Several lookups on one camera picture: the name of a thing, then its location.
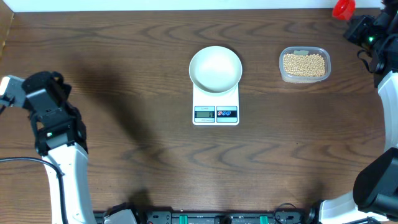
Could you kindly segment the red plastic measuring scoop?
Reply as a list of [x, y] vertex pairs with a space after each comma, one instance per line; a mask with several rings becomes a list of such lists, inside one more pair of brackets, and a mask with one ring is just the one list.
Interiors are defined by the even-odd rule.
[[353, 16], [355, 7], [355, 0], [338, 0], [333, 8], [332, 16], [335, 19], [348, 21]]

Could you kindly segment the white digital kitchen scale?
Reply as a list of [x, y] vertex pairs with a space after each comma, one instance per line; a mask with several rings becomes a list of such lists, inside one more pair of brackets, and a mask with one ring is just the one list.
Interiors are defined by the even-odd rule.
[[197, 126], [237, 126], [239, 85], [223, 93], [208, 93], [193, 86], [192, 123]]

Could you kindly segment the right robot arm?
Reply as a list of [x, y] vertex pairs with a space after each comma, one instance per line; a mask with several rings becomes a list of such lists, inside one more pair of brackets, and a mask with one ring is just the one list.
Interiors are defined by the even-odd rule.
[[397, 222], [397, 1], [382, 1], [377, 16], [356, 15], [355, 9], [355, 1], [338, 1], [332, 15], [348, 23], [344, 38], [367, 56], [362, 61], [381, 99], [384, 142], [353, 189], [315, 203], [304, 223]]

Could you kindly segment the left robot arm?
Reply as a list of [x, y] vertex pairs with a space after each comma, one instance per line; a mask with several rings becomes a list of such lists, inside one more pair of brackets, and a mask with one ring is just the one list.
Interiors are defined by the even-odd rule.
[[45, 161], [52, 223], [96, 223], [88, 185], [86, 127], [68, 102], [71, 86], [57, 72], [39, 72], [22, 83], [35, 149]]

